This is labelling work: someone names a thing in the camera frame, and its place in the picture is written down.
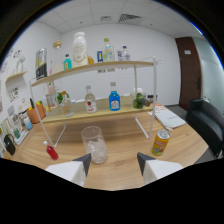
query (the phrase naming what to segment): shelf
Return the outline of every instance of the shelf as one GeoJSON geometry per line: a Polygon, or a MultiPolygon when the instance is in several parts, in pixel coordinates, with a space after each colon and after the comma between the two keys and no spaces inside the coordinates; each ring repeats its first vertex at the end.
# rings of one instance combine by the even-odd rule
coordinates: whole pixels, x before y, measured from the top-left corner
{"type": "Polygon", "coordinates": [[[113,116],[113,115],[123,115],[130,113],[139,113],[145,111],[152,111],[152,105],[150,107],[143,106],[142,109],[135,109],[131,106],[131,97],[123,96],[121,99],[121,109],[118,111],[111,111],[109,108],[109,99],[101,99],[96,100],[97,112],[93,114],[89,114],[86,112],[85,102],[73,103],[72,111],[74,111],[74,115],[72,117],[66,118],[63,114],[61,106],[56,107],[51,113],[46,116],[42,122],[43,123],[52,123],[52,122],[64,122],[70,120],[78,120],[78,119],[88,119],[88,118],[96,118],[96,117],[105,117],[105,116],[113,116]]]}
{"type": "Polygon", "coordinates": [[[90,65],[83,65],[75,68],[71,68],[69,70],[61,71],[55,73],[51,76],[42,78],[37,80],[32,84],[32,87],[46,83],[52,82],[54,80],[64,78],[70,75],[75,75],[84,72],[90,72],[95,70],[109,69],[109,68],[143,68],[153,66],[152,62],[145,61],[113,61],[113,62],[103,62],[103,63],[95,63],[90,65]]]}
{"type": "Polygon", "coordinates": [[[8,82],[9,80],[12,80],[12,79],[15,79],[15,78],[18,78],[20,76],[23,76],[25,73],[27,73],[27,71],[24,71],[24,72],[20,72],[20,73],[16,73],[16,74],[13,74],[13,75],[10,75],[5,82],[8,82]]]}

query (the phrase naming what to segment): ceiling vent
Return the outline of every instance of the ceiling vent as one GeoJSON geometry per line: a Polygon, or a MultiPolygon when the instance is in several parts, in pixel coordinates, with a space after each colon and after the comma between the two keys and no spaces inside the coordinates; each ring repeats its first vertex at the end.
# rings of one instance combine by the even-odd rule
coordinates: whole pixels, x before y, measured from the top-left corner
{"type": "Polygon", "coordinates": [[[101,16],[101,21],[111,21],[111,16],[101,16]]]}
{"type": "Polygon", "coordinates": [[[143,18],[140,16],[122,14],[119,20],[119,23],[139,25],[143,21],[143,18]]]}

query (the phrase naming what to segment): brown door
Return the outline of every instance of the brown door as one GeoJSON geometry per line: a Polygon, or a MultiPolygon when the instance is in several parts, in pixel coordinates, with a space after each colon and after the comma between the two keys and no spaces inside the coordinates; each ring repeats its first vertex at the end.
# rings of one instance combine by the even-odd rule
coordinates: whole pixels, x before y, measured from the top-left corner
{"type": "Polygon", "coordinates": [[[188,110],[192,98],[201,98],[201,68],[197,49],[191,37],[176,38],[180,57],[181,90],[179,106],[188,110]]]}

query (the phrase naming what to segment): wooden table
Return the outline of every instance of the wooden table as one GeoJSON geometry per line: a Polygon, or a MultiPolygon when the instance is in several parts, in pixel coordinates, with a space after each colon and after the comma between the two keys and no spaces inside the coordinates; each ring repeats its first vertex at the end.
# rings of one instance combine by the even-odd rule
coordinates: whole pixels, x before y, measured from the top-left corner
{"type": "MultiPolygon", "coordinates": [[[[152,156],[159,160],[177,162],[187,167],[194,164],[207,150],[208,145],[188,125],[175,128],[162,156],[152,154],[152,146],[158,130],[164,129],[155,119],[153,133],[147,140],[135,121],[134,114],[108,116],[66,123],[67,128],[55,148],[59,154],[57,161],[46,152],[43,141],[47,140],[40,124],[35,125],[32,135],[16,150],[13,160],[46,169],[49,165],[71,161],[86,154],[81,131],[88,126],[101,128],[108,150],[107,160],[102,164],[91,162],[85,188],[102,190],[122,190],[144,186],[139,168],[137,153],[152,156]]],[[[149,130],[151,116],[147,112],[138,115],[138,119],[149,130]]],[[[62,123],[45,125],[54,141],[63,129],[62,123]]]]}

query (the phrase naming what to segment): clear plastic cup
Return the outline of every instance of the clear plastic cup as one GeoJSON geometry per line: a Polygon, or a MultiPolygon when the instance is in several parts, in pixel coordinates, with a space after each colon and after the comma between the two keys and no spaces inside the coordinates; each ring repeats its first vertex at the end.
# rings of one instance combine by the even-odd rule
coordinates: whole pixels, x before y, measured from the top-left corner
{"type": "Polygon", "coordinates": [[[91,153],[94,163],[103,163],[107,158],[107,147],[99,127],[90,126],[81,132],[86,153],[91,153]]]}

